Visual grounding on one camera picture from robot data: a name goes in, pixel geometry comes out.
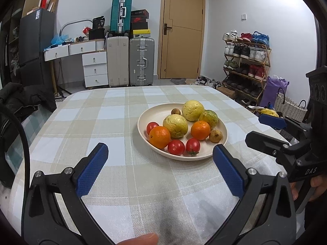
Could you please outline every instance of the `black jacket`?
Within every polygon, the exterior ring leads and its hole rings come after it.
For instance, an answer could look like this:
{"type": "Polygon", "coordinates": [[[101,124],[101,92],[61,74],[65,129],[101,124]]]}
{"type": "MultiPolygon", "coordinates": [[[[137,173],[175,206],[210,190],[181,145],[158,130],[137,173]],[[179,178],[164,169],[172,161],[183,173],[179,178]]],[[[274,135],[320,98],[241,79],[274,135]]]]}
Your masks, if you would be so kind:
{"type": "MultiPolygon", "coordinates": [[[[0,103],[4,104],[23,122],[42,105],[54,112],[57,108],[54,94],[43,85],[23,87],[19,83],[8,83],[0,90],[0,103]]],[[[16,128],[0,112],[0,150],[7,151],[18,135],[16,128]]]]}

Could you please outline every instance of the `gray refrigerator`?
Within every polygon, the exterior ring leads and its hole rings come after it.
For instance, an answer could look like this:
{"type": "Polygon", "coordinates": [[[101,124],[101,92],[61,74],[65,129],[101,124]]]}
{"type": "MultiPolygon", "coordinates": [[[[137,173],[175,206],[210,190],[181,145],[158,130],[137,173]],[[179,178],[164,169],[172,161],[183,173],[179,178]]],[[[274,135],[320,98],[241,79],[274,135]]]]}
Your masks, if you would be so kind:
{"type": "Polygon", "coordinates": [[[55,14],[38,9],[23,17],[19,27],[19,64],[22,85],[45,85],[53,89],[50,63],[44,49],[51,45],[55,14]]]}

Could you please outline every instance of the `wooden shoe rack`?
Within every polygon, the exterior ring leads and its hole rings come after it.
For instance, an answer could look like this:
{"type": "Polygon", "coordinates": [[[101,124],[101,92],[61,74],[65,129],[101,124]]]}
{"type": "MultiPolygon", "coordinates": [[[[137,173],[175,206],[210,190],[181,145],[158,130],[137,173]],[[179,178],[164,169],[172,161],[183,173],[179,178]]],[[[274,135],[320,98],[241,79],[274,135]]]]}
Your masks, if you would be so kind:
{"type": "Polygon", "coordinates": [[[236,57],[236,56],[233,56],[233,55],[225,55],[225,58],[226,58],[227,61],[233,61],[234,58],[238,58],[239,59],[239,61],[238,61],[238,66],[239,67],[240,67],[240,65],[242,63],[244,63],[243,61],[247,61],[247,62],[249,62],[251,64],[263,66],[264,67],[264,77],[263,77],[262,80],[256,79],[254,77],[250,77],[248,75],[244,75],[242,73],[237,73],[236,71],[229,70],[227,68],[223,68],[223,70],[224,70],[224,72],[226,74],[226,77],[230,73],[233,73],[233,74],[237,74],[237,75],[239,75],[241,77],[250,79],[250,80],[252,80],[254,82],[260,83],[261,84],[262,91],[261,91],[260,95],[257,98],[255,98],[255,97],[253,97],[253,96],[245,93],[244,91],[241,91],[241,90],[238,90],[237,88],[234,88],[232,86],[229,86],[226,83],[223,84],[225,87],[230,88],[232,90],[235,90],[236,92],[242,93],[242,94],[248,96],[250,99],[256,101],[259,104],[259,100],[261,99],[262,94],[263,94],[263,91],[264,91],[265,86],[266,86],[266,82],[267,82],[267,78],[268,78],[268,71],[269,71],[269,68],[270,68],[270,65],[271,65],[271,62],[270,62],[271,49],[270,48],[267,48],[267,46],[264,45],[264,44],[258,44],[258,43],[252,43],[252,42],[245,42],[245,41],[225,41],[225,42],[226,42],[226,44],[231,44],[232,43],[234,45],[241,45],[241,46],[247,45],[247,46],[253,48],[254,50],[256,50],[256,49],[261,49],[262,50],[263,49],[266,52],[266,59],[263,62],[257,62],[255,60],[250,60],[250,59],[246,59],[246,58],[242,58],[242,57],[236,57]]]}

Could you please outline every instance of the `blue sneaker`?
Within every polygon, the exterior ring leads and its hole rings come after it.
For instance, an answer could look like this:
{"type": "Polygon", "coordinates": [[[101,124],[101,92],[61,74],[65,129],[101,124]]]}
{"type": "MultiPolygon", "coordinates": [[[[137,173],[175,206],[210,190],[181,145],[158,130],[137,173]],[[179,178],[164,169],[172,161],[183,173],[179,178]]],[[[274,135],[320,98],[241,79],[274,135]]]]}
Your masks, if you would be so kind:
{"type": "Polygon", "coordinates": [[[269,36],[261,34],[260,38],[257,40],[258,43],[265,44],[269,48],[269,36]]]}
{"type": "Polygon", "coordinates": [[[253,43],[257,43],[258,42],[258,39],[261,37],[261,33],[260,32],[257,32],[255,31],[253,34],[252,34],[252,39],[251,39],[251,42],[253,43]]]}

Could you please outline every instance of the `orange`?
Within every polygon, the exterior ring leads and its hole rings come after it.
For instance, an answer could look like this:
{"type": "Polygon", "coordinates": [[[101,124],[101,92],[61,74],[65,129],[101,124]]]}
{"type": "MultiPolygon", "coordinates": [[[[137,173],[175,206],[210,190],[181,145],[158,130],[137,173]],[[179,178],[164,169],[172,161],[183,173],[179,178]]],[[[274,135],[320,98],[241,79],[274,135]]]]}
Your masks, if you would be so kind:
{"type": "Polygon", "coordinates": [[[191,128],[191,135],[198,140],[204,140],[210,134],[210,125],[202,120],[195,122],[191,128]]]}
{"type": "Polygon", "coordinates": [[[166,127],[154,127],[149,133],[149,143],[159,149],[164,149],[170,142],[170,132],[166,127]]]}

